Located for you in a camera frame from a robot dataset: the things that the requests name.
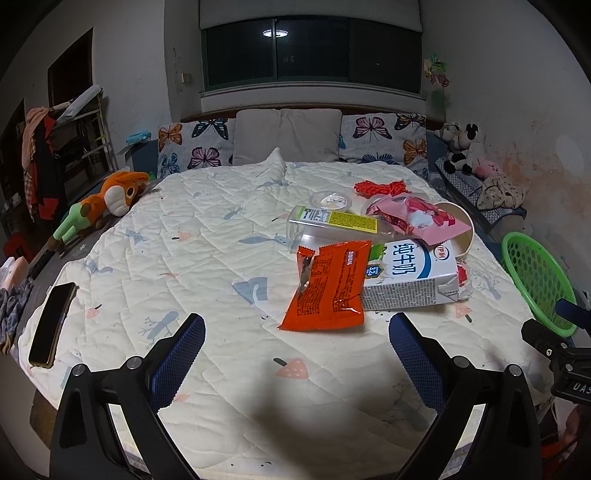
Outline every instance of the green basket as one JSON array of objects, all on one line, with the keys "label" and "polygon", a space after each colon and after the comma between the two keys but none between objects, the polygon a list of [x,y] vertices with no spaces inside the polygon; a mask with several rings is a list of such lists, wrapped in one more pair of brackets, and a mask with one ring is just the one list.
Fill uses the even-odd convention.
[{"label": "green basket", "polygon": [[561,337],[571,336],[576,325],[554,311],[559,299],[577,303],[573,287],[560,265],[544,247],[523,233],[506,234],[501,248],[505,270],[535,318]]}]

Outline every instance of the hanging clothes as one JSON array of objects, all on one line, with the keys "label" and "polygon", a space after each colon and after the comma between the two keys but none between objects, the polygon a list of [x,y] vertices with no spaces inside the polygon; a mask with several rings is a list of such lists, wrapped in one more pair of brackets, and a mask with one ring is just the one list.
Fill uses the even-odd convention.
[{"label": "hanging clothes", "polygon": [[55,120],[45,117],[43,125],[35,130],[35,155],[33,163],[37,169],[36,194],[39,217],[42,220],[61,219],[67,209],[61,165],[53,155],[49,133]]},{"label": "hanging clothes", "polygon": [[35,167],[31,165],[31,159],[35,153],[35,130],[41,121],[47,117],[48,113],[49,108],[46,107],[32,108],[29,110],[25,117],[25,131],[22,134],[21,164],[25,184],[25,201],[27,202],[27,208],[31,218],[33,218],[33,205],[37,203],[37,199],[35,198],[37,175]]}]

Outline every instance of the quilted mattress cover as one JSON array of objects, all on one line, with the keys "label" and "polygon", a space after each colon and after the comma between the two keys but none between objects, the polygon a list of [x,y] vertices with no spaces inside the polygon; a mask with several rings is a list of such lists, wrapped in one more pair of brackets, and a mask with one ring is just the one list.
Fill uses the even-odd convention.
[{"label": "quilted mattress cover", "polygon": [[[366,312],[363,328],[278,330],[296,290],[285,221],[314,192],[361,180],[404,180],[440,197],[410,170],[369,164],[285,163],[272,155],[243,167],[167,177],[105,232],[90,254],[65,265],[56,284],[79,289],[51,369],[28,354],[43,305],[19,339],[20,365],[56,408],[73,365],[92,371],[145,355],[191,312],[207,335],[172,405],[160,410],[199,476],[363,479],[399,470],[435,412],[425,407],[388,340],[389,312]],[[467,257],[474,292],[463,303],[407,310],[419,331],[477,367],[524,369],[536,405],[550,398],[544,359],[521,340],[531,313],[480,238]],[[471,442],[476,407],[458,447]],[[121,442],[139,455],[120,408]]]}]

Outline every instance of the blue gripper pad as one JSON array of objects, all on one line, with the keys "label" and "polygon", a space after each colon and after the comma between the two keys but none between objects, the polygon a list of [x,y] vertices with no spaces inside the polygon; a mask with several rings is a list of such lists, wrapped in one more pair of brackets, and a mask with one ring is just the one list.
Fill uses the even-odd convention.
[{"label": "blue gripper pad", "polygon": [[390,319],[389,335],[390,343],[423,403],[441,413],[446,403],[443,381],[418,341],[419,332],[406,315],[397,313]]},{"label": "blue gripper pad", "polygon": [[172,346],[150,377],[150,407],[168,407],[205,341],[205,322],[192,313],[170,339]]}]

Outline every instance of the butterfly print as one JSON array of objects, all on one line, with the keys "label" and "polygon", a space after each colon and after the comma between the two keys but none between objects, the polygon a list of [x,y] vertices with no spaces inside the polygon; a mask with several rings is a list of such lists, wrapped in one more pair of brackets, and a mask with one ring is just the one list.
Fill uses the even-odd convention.
[{"label": "butterfly print", "polygon": [[193,133],[191,134],[192,138],[198,137],[201,135],[205,130],[207,130],[211,125],[213,125],[217,134],[222,137],[224,140],[228,139],[228,127],[226,126],[228,119],[227,118],[216,118],[215,120],[206,120],[204,122],[199,122],[195,125],[193,129]]},{"label": "butterfly print", "polygon": [[373,155],[364,155],[363,158],[361,159],[361,162],[359,162],[359,163],[371,163],[374,161],[383,161],[389,165],[395,164],[395,161],[392,158],[392,155],[390,155],[389,153],[383,153],[381,155],[378,155],[377,152],[375,154],[375,157]]},{"label": "butterfly print", "polygon": [[402,130],[410,124],[417,124],[420,127],[425,126],[424,115],[418,115],[416,113],[397,113],[396,116],[398,117],[398,120],[396,120],[396,125],[394,125],[395,130]]},{"label": "butterfly print", "polygon": [[419,140],[405,140],[402,144],[404,149],[404,164],[409,165],[417,157],[427,158],[427,142],[424,138]]},{"label": "butterfly print", "polygon": [[174,124],[169,128],[161,127],[160,130],[158,130],[158,151],[162,152],[162,149],[168,143],[168,140],[177,145],[183,145],[183,136],[181,135],[182,129],[183,124]]},{"label": "butterfly print", "polygon": [[388,132],[388,129],[384,127],[384,120],[380,117],[375,116],[371,119],[371,122],[364,116],[358,118],[355,123],[357,126],[355,127],[355,133],[353,134],[353,138],[361,138],[365,134],[369,132],[369,140],[371,141],[372,135],[381,135],[388,140],[392,140],[392,135]]},{"label": "butterfly print", "polygon": [[177,165],[178,156],[176,153],[170,155],[170,160],[165,155],[162,159],[162,168],[160,169],[160,178],[163,179],[168,175],[172,175],[173,173],[180,173],[181,169]]},{"label": "butterfly print", "polygon": [[207,151],[203,147],[194,148],[191,152],[191,161],[187,165],[187,169],[205,168],[205,167],[219,167],[222,162],[219,159],[220,152],[217,148],[209,148]]}]

